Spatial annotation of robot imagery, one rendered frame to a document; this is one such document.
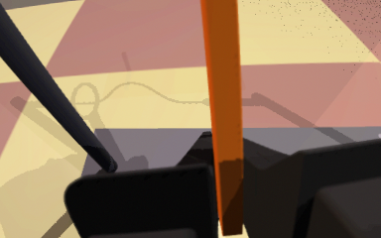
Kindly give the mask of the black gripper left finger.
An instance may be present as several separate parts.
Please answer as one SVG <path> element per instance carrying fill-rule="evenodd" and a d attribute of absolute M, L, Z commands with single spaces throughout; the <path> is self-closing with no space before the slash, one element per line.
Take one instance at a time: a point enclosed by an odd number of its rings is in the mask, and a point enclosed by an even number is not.
<path fill-rule="evenodd" d="M 82 176 L 63 193 L 80 238 L 192 229 L 219 238 L 212 134 L 170 168 Z"/>

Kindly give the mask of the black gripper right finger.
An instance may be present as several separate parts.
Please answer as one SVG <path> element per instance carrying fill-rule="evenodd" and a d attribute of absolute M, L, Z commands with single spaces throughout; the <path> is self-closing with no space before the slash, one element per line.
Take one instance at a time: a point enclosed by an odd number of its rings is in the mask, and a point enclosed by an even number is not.
<path fill-rule="evenodd" d="M 287 155 L 243 138 L 242 158 L 248 238 L 306 238 L 321 188 L 381 178 L 381 139 Z"/>

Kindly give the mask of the grey flat plate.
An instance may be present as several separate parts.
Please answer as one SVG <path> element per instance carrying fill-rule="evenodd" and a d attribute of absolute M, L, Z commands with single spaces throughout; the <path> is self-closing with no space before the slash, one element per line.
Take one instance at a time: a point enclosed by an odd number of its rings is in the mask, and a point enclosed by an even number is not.
<path fill-rule="evenodd" d="M 0 3 L 0 58 L 87 152 L 82 176 L 174 167 L 211 128 L 95 129 L 70 104 Z M 381 139 L 381 126 L 243 128 L 243 138 L 291 155 Z"/>

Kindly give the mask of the orange handle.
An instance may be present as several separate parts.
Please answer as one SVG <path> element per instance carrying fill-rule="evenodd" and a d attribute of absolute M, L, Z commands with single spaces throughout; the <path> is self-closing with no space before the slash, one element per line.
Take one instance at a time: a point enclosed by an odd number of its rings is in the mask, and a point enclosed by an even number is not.
<path fill-rule="evenodd" d="M 200 0 L 223 237 L 243 233 L 243 114 L 238 0 Z"/>

